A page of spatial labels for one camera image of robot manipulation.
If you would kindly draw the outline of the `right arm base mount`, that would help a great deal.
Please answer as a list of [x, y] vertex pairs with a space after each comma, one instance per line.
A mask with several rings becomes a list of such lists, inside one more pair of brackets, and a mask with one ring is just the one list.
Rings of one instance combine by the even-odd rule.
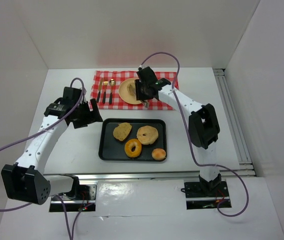
[[220, 208], [232, 207], [228, 186], [225, 181], [222, 181], [209, 193], [204, 193], [198, 181], [184, 182], [181, 192], [185, 194], [187, 210], [216, 209], [219, 203], [221, 203]]

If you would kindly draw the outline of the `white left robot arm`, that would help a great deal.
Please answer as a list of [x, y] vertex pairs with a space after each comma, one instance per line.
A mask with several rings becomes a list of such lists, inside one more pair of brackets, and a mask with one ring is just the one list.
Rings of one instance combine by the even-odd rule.
[[95, 99], [86, 101], [80, 89], [65, 87], [63, 96], [46, 108], [38, 135], [25, 152], [14, 164], [2, 168], [8, 198], [37, 205], [54, 195], [77, 198], [82, 190], [78, 177], [71, 174], [44, 176], [44, 169], [58, 139], [70, 124], [78, 129], [101, 121]]

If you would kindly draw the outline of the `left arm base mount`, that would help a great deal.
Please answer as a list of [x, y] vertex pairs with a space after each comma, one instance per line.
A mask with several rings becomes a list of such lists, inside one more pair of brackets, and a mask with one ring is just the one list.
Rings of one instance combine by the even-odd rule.
[[96, 210], [97, 184], [81, 184], [75, 196], [60, 193], [67, 212], [94, 212]]

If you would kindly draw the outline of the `small round tan muffin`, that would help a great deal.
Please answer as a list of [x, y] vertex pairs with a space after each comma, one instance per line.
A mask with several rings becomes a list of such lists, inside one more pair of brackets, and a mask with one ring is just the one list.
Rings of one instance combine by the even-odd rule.
[[127, 90], [130, 95], [135, 96], [136, 95], [136, 89], [135, 89], [135, 84], [134, 83], [129, 83], [127, 86]]

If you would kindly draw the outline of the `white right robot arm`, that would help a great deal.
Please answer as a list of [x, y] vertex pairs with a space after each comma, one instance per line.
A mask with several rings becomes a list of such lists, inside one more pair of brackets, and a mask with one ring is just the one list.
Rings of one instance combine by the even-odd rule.
[[168, 79], [158, 79], [150, 67], [139, 67], [135, 81], [136, 99], [143, 102], [156, 99], [180, 112], [190, 147], [196, 147], [196, 165], [200, 167], [199, 184], [206, 194], [221, 183], [217, 167], [216, 141], [220, 133], [215, 108], [202, 105], [179, 90]]

